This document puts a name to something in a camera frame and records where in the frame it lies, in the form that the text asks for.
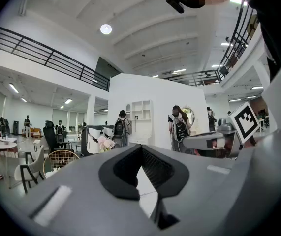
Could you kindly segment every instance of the round white table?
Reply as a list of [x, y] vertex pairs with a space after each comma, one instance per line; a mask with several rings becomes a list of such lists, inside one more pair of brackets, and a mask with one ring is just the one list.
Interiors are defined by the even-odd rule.
[[[0, 160], [1, 160], [4, 168], [6, 169], [6, 177], [8, 176], [8, 155], [9, 155], [9, 149], [10, 148], [14, 148], [16, 146], [17, 146], [17, 144], [16, 143], [12, 143], [12, 142], [9, 142], [7, 145], [4, 142], [0, 142], [0, 149], [6, 149], [7, 150], [7, 156], [5, 154], [5, 151], [3, 152], [4, 156], [6, 157], [6, 165], [4, 164], [4, 162], [2, 160], [1, 153], [0, 153]], [[8, 185], [8, 188], [10, 189], [11, 186], [10, 186], [9, 181], [7, 181], [5, 177], [4, 177], [4, 180], [6, 181], [6, 183]]]

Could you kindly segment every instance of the balcony railing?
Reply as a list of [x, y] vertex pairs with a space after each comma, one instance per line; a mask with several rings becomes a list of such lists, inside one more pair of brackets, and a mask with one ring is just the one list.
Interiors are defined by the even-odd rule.
[[0, 49], [67, 74], [105, 91], [110, 80], [86, 65], [47, 45], [0, 27]]
[[244, 6], [244, 1], [240, 5], [240, 12], [237, 20], [237, 24], [230, 38], [228, 48], [223, 55], [217, 72], [222, 80], [229, 71], [233, 68], [239, 58], [242, 56], [244, 50], [250, 42], [250, 36], [252, 31], [255, 31], [255, 25], [257, 24], [257, 15], [252, 19], [254, 9], [250, 9], [249, 6]]
[[221, 81], [219, 74], [216, 70], [172, 75], [172, 77], [165, 79], [196, 87], [211, 84], [219, 84]]

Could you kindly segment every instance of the ceiling light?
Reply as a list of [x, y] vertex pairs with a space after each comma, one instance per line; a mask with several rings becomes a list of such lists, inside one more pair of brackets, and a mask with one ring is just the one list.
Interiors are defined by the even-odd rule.
[[179, 73], [179, 72], [184, 72], [184, 71], [186, 71], [186, 69], [177, 70], [177, 71], [174, 71], [173, 73]]
[[12, 89], [16, 92], [19, 93], [18, 90], [14, 87], [14, 85], [12, 83], [9, 83], [9, 85], [12, 87]]
[[229, 43], [221, 43], [222, 46], [229, 46]]
[[240, 101], [241, 99], [229, 100], [229, 102]]
[[108, 35], [112, 32], [112, 27], [110, 25], [105, 24], [101, 26], [100, 31], [103, 34]]
[[70, 102], [72, 102], [72, 99], [66, 100], [65, 104], [68, 104], [68, 103], [70, 103]]
[[263, 86], [252, 87], [251, 90], [253, 89], [263, 89]]
[[237, 4], [241, 4], [242, 3], [242, 0], [230, 0], [230, 2], [234, 2], [234, 3], [237, 3]]

